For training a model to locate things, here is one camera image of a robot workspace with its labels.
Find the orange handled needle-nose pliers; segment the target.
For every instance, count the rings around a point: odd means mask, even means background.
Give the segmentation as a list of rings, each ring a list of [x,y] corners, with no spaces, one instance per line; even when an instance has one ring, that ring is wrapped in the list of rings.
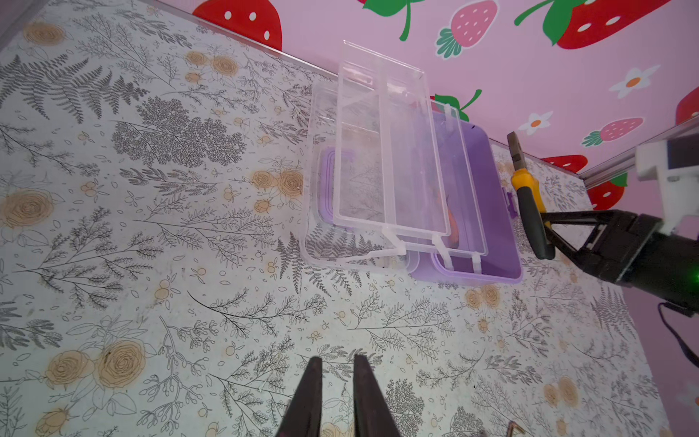
[[[451,233],[448,236],[448,247],[458,249],[460,245],[460,232],[457,220],[450,208],[447,209]]]

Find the purple plastic tool box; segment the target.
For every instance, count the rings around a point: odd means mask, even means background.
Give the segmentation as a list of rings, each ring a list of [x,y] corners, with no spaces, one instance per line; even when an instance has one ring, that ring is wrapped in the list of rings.
[[[487,135],[431,101],[391,111],[379,98],[313,89],[304,176],[302,260],[341,273],[407,273],[480,286],[522,278]]]

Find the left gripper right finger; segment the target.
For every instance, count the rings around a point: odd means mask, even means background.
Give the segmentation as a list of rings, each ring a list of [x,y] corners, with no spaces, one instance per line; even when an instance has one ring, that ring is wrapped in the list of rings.
[[[354,428],[357,437],[400,437],[391,411],[364,355],[353,362]]]

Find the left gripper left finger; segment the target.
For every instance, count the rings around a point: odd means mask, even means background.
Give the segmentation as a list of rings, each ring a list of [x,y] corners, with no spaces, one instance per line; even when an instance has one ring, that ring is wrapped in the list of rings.
[[[277,437],[319,437],[322,413],[322,359],[312,357],[301,377]]]

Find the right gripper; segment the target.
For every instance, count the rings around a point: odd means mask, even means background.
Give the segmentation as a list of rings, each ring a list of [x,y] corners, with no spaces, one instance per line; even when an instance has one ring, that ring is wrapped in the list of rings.
[[[551,224],[593,229],[578,249],[552,227],[546,237],[582,271],[698,311],[698,241],[660,231],[663,221],[617,209],[542,213]]]

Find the yellow handled combination pliers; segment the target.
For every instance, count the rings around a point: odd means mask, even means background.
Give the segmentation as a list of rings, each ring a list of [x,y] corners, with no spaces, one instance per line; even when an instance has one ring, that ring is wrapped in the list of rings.
[[[527,169],[525,156],[515,132],[507,135],[508,148],[513,161],[511,183],[515,190],[524,232],[534,255],[539,260],[553,260],[555,246],[547,240],[542,213],[546,212],[538,180]]]

